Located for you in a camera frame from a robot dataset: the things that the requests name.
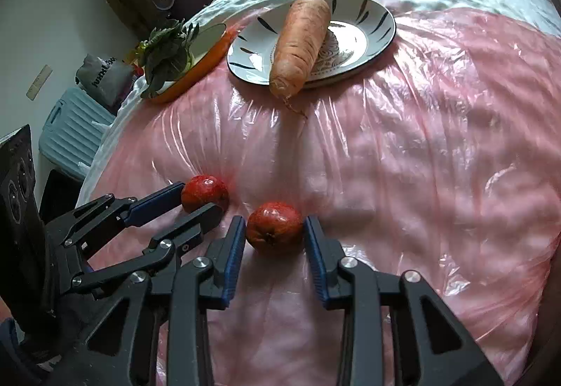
carrot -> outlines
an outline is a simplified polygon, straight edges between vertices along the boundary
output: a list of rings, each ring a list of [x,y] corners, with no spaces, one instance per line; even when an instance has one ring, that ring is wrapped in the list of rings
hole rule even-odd
[[[290,7],[269,74],[269,90],[285,104],[310,77],[330,20],[325,0],[296,0]]]

plate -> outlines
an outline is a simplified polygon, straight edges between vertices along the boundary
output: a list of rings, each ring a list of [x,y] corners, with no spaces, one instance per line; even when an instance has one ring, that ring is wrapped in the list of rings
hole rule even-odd
[[[373,0],[325,0],[332,17],[326,40],[304,88],[330,84],[380,55],[396,35],[396,21]],[[228,49],[228,68],[240,79],[269,85],[273,55],[292,3],[255,18]]]

light blue storage box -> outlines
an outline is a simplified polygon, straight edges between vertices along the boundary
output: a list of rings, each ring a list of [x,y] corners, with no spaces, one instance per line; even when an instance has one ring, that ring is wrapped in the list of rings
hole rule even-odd
[[[104,131],[95,123],[111,125],[115,116],[78,87],[69,88],[50,112],[39,138],[39,151],[61,171],[83,181]]]

pink plastic sheet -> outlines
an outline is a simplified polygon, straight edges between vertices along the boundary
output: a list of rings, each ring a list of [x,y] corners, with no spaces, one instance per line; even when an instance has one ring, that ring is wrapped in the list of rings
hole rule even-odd
[[[419,270],[511,385],[561,229],[561,42],[473,9],[397,23],[373,65],[294,99],[307,120],[225,62],[172,104],[143,103],[93,197],[142,197],[205,173],[231,196],[208,238],[266,201],[318,214],[347,254]],[[92,266],[139,255],[178,213],[122,233]],[[266,259],[246,245],[231,307],[209,315],[215,381],[335,384],[341,328],[304,253]],[[165,334],[161,346],[165,356]]]

pomegranate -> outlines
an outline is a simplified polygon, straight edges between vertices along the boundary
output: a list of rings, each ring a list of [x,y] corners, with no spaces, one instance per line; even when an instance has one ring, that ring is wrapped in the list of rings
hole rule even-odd
[[[266,202],[249,217],[246,239],[260,253],[284,254],[302,246],[302,215],[284,202]]]
[[[187,212],[200,209],[209,202],[214,202],[224,212],[228,210],[230,204],[228,188],[216,177],[195,176],[185,184],[181,191],[181,204]]]

